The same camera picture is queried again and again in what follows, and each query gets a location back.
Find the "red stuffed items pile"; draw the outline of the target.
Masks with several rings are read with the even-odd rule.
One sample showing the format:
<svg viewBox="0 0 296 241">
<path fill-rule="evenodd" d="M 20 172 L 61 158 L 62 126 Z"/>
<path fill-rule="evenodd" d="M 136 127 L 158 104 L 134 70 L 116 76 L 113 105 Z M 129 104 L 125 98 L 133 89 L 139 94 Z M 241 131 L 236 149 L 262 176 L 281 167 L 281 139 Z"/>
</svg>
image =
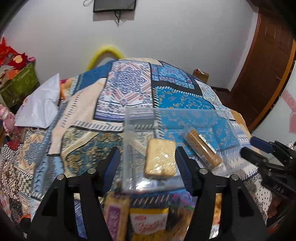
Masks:
<svg viewBox="0 0 296 241">
<path fill-rule="evenodd" d="M 13 79 L 29 63 L 35 61 L 35 57 L 18 53 L 6 43 L 4 37 L 1 37 L 1 80 Z"/>
</svg>

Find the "green storage box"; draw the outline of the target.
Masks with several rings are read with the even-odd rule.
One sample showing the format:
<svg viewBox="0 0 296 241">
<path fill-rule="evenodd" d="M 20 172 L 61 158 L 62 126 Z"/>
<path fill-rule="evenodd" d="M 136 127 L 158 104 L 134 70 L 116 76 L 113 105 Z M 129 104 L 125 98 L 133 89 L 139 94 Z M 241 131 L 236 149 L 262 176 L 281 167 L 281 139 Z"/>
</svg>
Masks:
<svg viewBox="0 0 296 241">
<path fill-rule="evenodd" d="M 22 104 L 40 86 L 35 65 L 29 63 L 12 80 L 1 87 L 1 104 L 7 108 Z"/>
</svg>

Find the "brown wooden door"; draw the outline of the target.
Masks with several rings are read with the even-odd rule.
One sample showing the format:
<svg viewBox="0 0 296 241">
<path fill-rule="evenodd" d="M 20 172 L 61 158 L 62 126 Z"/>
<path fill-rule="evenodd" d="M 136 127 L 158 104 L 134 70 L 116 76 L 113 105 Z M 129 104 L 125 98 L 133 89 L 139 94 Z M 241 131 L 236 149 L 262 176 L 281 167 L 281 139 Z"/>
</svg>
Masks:
<svg viewBox="0 0 296 241">
<path fill-rule="evenodd" d="M 279 96 L 295 56 L 295 38 L 284 20 L 259 9 L 256 29 L 243 68 L 232 88 L 231 109 L 249 131 L 265 118 Z"/>
</svg>

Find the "clear plastic storage box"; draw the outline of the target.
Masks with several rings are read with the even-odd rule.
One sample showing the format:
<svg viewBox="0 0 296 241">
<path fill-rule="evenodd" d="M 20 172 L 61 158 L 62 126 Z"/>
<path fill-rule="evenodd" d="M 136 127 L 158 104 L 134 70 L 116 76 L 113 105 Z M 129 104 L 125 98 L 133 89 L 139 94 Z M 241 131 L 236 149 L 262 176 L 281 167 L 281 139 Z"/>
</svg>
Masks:
<svg viewBox="0 0 296 241">
<path fill-rule="evenodd" d="M 229 176 L 247 166 L 240 150 L 248 138 L 221 110 L 126 108 L 122 190 L 149 193 L 184 187 L 176 149 L 201 167 Z"/>
</svg>

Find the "nut cake clear pack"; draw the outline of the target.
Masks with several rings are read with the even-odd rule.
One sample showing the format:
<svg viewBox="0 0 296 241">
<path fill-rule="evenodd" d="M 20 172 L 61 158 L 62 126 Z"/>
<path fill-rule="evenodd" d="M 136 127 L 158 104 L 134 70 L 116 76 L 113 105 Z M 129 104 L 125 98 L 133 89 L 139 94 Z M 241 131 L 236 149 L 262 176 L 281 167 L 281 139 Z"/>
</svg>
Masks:
<svg viewBox="0 0 296 241">
<path fill-rule="evenodd" d="M 221 218 L 221 206 L 222 206 L 222 194 L 216 193 L 215 197 L 215 206 L 214 206 L 214 216 L 213 216 L 213 225 L 219 225 L 220 224 L 220 218 Z"/>
</svg>

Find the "round biscuit roll pack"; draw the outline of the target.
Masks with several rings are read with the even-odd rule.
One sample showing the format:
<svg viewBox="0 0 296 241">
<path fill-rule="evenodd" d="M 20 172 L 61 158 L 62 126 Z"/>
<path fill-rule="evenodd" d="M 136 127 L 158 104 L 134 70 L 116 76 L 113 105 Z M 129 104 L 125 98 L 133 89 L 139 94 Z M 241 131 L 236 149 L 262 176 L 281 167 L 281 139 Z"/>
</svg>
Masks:
<svg viewBox="0 0 296 241">
<path fill-rule="evenodd" d="M 208 169 L 218 168 L 222 165 L 220 155 L 196 129 L 188 129 L 184 139 Z"/>
</svg>

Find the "patchwork patterned bed blanket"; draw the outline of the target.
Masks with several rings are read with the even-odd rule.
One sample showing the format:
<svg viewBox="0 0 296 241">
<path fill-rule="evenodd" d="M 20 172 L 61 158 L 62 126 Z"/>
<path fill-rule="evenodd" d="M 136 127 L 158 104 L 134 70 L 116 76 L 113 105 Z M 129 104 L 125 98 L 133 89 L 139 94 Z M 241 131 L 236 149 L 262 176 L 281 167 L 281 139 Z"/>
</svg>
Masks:
<svg viewBox="0 0 296 241">
<path fill-rule="evenodd" d="M 1 240 L 266 240 L 270 192 L 241 157 L 249 132 L 168 63 L 113 60 L 71 79 L 42 128 L 13 122 Z"/>
</svg>

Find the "wall mounted black monitor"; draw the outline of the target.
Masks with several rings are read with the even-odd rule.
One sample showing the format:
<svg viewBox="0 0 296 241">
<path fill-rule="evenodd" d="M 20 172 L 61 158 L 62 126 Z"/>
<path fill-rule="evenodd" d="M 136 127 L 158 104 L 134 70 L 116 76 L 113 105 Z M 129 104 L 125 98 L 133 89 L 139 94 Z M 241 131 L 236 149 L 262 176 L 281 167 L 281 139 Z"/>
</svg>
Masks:
<svg viewBox="0 0 296 241">
<path fill-rule="evenodd" d="M 136 0 L 94 0 L 93 12 L 134 11 Z"/>
</svg>

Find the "brown cardboard box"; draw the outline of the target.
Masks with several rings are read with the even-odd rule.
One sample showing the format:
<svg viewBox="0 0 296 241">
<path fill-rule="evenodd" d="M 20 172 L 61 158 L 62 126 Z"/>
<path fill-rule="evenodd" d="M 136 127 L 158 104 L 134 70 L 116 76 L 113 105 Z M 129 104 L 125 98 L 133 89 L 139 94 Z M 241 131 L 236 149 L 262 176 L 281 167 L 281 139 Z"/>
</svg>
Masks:
<svg viewBox="0 0 296 241">
<path fill-rule="evenodd" d="M 205 84 L 207 84 L 209 79 L 209 74 L 204 71 L 201 71 L 198 68 L 194 70 L 193 76 L 198 78 L 200 81 L 204 82 Z"/>
</svg>

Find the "white pillow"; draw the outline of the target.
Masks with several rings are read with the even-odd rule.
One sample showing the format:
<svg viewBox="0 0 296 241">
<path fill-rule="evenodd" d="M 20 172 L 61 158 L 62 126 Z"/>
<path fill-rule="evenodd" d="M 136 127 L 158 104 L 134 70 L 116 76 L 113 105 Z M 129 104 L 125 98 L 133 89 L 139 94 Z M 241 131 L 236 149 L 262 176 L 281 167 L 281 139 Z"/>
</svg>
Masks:
<svg viewBox="0 0 296 241">
<path fill-rule="evenodd" d="M 60 75 L 52 76 L 24 101 L 15 115 L 15 126 L 48 128 L 58 113 Z"/>
</svg>

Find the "square cracker pack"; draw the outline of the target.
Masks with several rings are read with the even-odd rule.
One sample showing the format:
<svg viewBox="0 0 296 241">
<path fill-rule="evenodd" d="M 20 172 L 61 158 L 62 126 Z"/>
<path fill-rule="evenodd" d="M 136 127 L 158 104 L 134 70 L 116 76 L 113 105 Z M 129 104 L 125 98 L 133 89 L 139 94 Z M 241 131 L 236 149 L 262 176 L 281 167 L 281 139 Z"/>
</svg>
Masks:
<svg viewBox="0 0 296 241">
<path fill-rule="evenodd" d="M 166 179 L 175 176 L 176 142 L 152 138 L 147 146 L 144 174 L 147 177 Z"/>
</svg>

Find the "pink plush toy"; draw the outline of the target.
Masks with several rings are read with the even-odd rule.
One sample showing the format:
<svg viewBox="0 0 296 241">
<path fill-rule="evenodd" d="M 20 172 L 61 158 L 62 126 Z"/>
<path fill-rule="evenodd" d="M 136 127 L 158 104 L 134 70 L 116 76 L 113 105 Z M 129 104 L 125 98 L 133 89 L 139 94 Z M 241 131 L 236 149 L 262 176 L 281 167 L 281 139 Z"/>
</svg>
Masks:
<svg viewBox="0 0 296 241">
<path fill-rule="evenodd" d="M 9 111 L 7 107 L 5 107 L 2 104 L 0 104 L 0 110 L 1 110 L 1 121 L 3 122 L 5 136 L 7 140 L 10 141 L 11 134 L 14 129 L 15 116 L 12 112 Z"/>
</svg>

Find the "yellow white snack packet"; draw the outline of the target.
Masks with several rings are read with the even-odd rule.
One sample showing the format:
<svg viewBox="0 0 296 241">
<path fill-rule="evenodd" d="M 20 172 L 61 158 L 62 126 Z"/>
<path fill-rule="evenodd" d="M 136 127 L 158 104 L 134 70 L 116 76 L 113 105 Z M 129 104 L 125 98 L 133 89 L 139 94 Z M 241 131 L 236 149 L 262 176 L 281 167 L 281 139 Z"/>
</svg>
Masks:
<svg viewBox="0 0 296 241">
<path fill-rule="evenodd" d="M 169 208 L 131 208 L 131 240 L 164 240 Z"/>
</svg>

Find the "yellow fuzzy hoop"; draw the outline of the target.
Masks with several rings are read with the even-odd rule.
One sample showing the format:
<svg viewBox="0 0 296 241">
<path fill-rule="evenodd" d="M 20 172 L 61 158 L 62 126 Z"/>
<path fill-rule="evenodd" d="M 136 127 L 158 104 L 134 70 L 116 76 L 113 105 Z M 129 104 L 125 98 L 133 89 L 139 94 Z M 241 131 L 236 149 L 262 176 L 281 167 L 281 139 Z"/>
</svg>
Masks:
<svg viewBox="0 0 296 241">
<path fill-rule="evenodd" d="M 89 71 L 95 68 L 100 62 L 102 62 L 106 58 L 118 60 L 124 59 L 125 56 L 116 47 L 111 45 L 103 45 L 93 54 L 85 71 Z"/>
</svg>

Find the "purple snack packet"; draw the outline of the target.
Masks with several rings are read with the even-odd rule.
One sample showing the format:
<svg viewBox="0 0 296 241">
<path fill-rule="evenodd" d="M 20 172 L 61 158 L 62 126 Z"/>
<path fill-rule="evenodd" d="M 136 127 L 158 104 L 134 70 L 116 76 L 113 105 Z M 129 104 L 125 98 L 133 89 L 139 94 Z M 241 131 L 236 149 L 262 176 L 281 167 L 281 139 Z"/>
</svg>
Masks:
<svg viewBox="0 0 296 241">
<path fill-rule="evenodd" d="M 103 215 L 112 240 L 125 240 L 130 198 L 109 192 L 104 201 Z"/>
</svg>

